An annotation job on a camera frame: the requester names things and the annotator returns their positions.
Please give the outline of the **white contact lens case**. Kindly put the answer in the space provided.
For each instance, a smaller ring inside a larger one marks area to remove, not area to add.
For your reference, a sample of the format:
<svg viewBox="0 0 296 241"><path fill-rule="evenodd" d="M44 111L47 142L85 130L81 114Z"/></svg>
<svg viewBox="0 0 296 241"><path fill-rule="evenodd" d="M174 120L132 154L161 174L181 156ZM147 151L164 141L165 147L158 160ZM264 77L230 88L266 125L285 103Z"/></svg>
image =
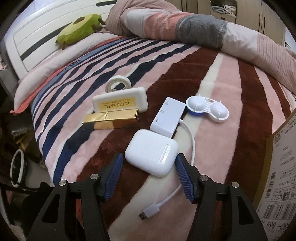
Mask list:
<svg viewBox="0 0 296 241"><path fill-rule="evenodd" d="M208 114L208 117L217 123L226 121L230 116L229 110L222 102L203 96L187 98L186 108L190 114L195 116Z"/></svg>

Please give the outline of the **folded clothes pile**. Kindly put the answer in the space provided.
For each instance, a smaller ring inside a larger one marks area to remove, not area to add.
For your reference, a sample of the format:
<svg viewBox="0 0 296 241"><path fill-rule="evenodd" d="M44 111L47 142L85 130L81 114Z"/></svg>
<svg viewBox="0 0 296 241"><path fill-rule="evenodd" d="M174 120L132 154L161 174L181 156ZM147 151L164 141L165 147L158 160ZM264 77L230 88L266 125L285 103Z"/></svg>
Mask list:
<svg viewBox="0 0 296 241"><path fill-rule="evenodd" d="M211 10L216 11L220 14L226 14L236 18L237 8L235 6L229 6L225 4L222 6L211 6Z"/></svg>

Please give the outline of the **pink pillow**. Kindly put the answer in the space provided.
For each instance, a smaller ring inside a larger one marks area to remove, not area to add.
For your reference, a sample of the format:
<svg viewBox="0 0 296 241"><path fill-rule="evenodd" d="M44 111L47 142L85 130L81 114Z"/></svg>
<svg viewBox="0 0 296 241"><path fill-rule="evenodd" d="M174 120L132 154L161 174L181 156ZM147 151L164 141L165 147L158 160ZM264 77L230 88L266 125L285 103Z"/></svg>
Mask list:
<svg viewBox="0 0 296 241"><path fill-rule="evenodd" d="M42 61L18 82L14 97L14 109L10 113L14 115L22 113L48 83L49 79L65 66L95 48L121 38L121 36L111 33L94 33Z"/></svg>

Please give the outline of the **white bed headboard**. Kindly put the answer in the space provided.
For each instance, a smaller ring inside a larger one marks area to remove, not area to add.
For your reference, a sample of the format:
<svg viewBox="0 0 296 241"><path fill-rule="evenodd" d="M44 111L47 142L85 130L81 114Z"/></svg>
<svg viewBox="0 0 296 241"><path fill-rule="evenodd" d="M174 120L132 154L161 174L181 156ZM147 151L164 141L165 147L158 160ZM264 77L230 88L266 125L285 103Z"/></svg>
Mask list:
<svg viewBox="0 0 296 241"><path fill-rule="evenodd" d="M59 33L79 17L99 14L106 20L116 1L56 1L9 30L6 51L16 76L22 79L58 49Z"/></svg>

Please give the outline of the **pink grey striped duvet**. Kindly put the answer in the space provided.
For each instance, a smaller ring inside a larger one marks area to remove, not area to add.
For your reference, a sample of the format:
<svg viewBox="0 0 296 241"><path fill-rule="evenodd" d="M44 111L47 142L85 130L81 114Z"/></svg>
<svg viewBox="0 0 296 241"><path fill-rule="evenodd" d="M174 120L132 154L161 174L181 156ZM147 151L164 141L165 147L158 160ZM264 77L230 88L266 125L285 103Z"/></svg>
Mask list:
<svg viewBox="0 0 296 241"><path fill-rule="evenodd" d="M117 1L105 28L119 36L220 49L257 66L295 93L295 52L247 27L211 15L184 13L167 1Z"/></svg>

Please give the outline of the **striped fleece blanket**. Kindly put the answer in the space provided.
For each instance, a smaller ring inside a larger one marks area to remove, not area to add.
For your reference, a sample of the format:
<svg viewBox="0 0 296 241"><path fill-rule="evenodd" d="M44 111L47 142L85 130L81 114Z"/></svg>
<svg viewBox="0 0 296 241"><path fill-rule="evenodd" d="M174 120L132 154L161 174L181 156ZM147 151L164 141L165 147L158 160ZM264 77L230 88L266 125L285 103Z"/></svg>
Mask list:
<svg viewBox="0 0 296 241"><path fill-rule="evenodd" d="M148 110L131 128L95 130L82 125L92 97L115 75L147 91ZM229 108L224 123L182 115L196 140L195 165L214 181L238 182L255 197L266 139L292 113L292 92L257 66L216 49L121 38L84 54L49 79L32 103L35 137L53 182L82 181L124 152L132 136L148 129L167 97L200 94Z"/></svg>

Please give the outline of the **beige wooden wardrobe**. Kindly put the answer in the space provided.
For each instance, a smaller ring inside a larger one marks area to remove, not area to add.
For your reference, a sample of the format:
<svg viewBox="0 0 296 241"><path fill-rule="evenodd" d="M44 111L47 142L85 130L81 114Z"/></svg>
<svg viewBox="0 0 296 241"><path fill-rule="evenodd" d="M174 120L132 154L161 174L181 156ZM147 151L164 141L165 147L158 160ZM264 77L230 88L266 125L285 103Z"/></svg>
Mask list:
<svg viewBox="0 0 296 241"><path fill-rule="evenodd" d="M270 37L284 45L286 27L278 14L264 1L236 0L171 0L177 9L189 13L212 15L219 20L236 23Z"/></svg>

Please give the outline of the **green avocado plush pillow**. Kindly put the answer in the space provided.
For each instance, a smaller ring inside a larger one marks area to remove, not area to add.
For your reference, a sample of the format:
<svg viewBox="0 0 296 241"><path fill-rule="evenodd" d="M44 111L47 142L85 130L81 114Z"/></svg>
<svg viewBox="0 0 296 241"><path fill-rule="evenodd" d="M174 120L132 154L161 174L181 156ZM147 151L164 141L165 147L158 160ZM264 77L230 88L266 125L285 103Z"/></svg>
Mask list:
<svg viewBox="0 0 296 241"><path fill-rule="evenodd" d="M89 14L79 17L61 30L56 43L60 44L64 50L67 46L73 45L89 35L101 31L104 26L105 21L101 15Z"/></svg>

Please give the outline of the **brown cardboard box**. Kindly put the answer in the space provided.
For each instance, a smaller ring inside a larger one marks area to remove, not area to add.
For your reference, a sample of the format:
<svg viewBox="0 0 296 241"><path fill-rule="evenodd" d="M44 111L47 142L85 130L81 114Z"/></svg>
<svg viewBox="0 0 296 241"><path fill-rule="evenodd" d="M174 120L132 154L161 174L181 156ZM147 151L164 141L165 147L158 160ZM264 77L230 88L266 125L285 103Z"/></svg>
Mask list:
<svg viewBox="0 0 296 241"><path fill-rule="evenodd" d="M295 111L266 141L253 200L268 240L279 240L295 216Z"/></svg>

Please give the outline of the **white earbuds case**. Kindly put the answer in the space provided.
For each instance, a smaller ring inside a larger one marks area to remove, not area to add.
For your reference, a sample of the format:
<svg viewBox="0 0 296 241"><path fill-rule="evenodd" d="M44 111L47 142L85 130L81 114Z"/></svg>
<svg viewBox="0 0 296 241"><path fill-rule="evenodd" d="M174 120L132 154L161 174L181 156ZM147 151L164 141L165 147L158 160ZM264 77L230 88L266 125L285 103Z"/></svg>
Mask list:
<svg viewBox="0 0 296 241"><path fill-rule="evenodd" d="M125 151L131 165L156 177L165 177L175 162L178 143L149 130L138 130Z"/></svg>

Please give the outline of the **gold lipstick box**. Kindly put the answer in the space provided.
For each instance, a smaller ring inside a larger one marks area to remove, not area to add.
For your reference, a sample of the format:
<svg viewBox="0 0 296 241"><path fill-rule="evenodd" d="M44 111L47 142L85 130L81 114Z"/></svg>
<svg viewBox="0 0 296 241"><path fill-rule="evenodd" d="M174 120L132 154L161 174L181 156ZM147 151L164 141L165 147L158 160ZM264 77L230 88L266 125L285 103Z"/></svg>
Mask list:
<svg viewBox="0 0 296 241"><path fill-rule="evenodd" d="M124 109L104 113L87 114L82 125L92 126L95 130L130 128L139 122L138 109Z"/></svg>

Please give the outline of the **white case yellow label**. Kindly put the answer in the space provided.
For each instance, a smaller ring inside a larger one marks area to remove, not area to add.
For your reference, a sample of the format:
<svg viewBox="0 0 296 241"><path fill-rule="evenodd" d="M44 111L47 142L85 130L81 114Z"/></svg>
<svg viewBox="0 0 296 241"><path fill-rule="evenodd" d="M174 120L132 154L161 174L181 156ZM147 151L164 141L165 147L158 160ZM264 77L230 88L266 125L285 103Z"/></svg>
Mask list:
<svg viewBox="0 0 296 241"><path fill-rule="evenodd" d="M147 93L143 87L123 89L92 98L95 113L108 111L138 109L140 113L148 109Z"/></svg>

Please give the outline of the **white usb hub adapter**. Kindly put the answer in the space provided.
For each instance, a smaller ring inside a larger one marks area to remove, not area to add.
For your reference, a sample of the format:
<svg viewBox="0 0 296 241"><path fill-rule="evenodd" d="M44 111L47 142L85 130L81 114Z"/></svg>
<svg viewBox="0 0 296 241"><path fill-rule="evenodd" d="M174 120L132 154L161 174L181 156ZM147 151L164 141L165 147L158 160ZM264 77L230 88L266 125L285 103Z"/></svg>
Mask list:
<svg viewBox="0 0 296 241"><path fill-rule="evenodd" d="M189 132L191 136L191 144L192 144L192 155L191 155L191 165L194 164L195 154L196 154L196 144L193 133L191 132L188 125L181 119L181 116L184 112L185 104L175 100L173 98L167 97L164 104L161 106L161 109L156 114L154 118L150 130L163 135L165 137L171 138L173 133L175 132L178 124L183 125ZM145 208L142 213L139 214L139 217L144 220L150 218L157 214L160 211L160 207L162 207L165 203L171 200L181 189L181 185L177 187L168 197L162 200L159 203L154 203L149 207Z"/></svg>

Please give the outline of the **white tape roll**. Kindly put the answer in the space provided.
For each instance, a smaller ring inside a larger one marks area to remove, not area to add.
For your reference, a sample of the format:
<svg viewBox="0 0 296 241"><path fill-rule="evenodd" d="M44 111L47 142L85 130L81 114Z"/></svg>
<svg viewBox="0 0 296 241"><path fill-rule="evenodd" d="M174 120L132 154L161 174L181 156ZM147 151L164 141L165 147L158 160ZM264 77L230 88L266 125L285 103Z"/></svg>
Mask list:
<svg viewBox="0 0 296 241"><path fill-rule="evenodd" d="M118 90L130 89L132 88L131 81L122 75L116 75L111 77L105 87L105 92L110 93Z"/></svg>

